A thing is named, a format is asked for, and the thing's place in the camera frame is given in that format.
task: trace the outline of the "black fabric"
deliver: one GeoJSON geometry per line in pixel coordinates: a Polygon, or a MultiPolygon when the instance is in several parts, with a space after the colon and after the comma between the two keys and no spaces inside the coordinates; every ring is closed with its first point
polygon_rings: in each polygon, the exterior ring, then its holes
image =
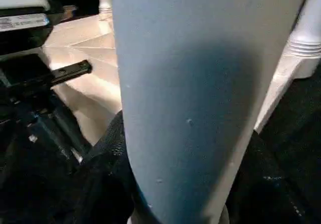
{"type": "Polygon", "coordinates": [[[321,222],[321,66],[292,83],[261,138],[321,222]]]}
{"type": "Polygon", "coordinates": [[[57,150],[28,141],[28,132],[15,126],[0,175],[3,224],[127,223],[134,181],[122,113],[75,173],[57,150]]]}
{"type": "Polygon", "coordinates": [[[228,197],[231,224],[316,224],[267,145],[253,133],[228,197]]]}

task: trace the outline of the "white sticker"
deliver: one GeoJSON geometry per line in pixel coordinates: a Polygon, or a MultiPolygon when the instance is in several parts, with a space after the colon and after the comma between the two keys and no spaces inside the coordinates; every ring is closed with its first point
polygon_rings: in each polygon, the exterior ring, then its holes
{"type": "Polygon", "coordinates": [[[48,24],[45,14],[31,14],[13,17],[0,17],[0,32],[41,27],[48,24]]]}

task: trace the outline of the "light blue pole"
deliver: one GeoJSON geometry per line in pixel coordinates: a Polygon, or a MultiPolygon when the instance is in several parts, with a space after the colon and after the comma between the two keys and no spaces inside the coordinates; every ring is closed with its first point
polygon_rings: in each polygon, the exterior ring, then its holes
{"type": "Polygon", "coordinates": [[[300,2],[113,0],[129,160],[159,222],[218,221],[300,2]]]}

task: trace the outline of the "white column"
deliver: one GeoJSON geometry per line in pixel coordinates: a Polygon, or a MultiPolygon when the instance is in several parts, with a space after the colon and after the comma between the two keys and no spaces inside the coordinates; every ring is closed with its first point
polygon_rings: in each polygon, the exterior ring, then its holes
{"type": "Polygon", "coordinates": [[[296,78],[314,73],[321,59],[321,0],[306,1],[285,54],[300,59],[296,78]]]}
{"type": "Polygon", "coordinates": [[[109,26],[113,30],[111,0],[99,0],[99,18],[102,21],[108,21],[109,26]]]}

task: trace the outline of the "white tile floor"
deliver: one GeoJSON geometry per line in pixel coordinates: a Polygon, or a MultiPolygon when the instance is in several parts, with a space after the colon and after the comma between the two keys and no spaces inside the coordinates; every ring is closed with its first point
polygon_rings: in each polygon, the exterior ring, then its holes
{"type": "MultiPolygon", "coordinates": [[[[96,143],[121,109],[114,35],[98,16],[59,24],[44,45],[52,69],[88,59],[93,73],[57,87],[74,111],[85,137],[96,143]]],[[[295,77],[300,59],[283,55],[274,74],[255,129],[261,131],[295,77]]]]}

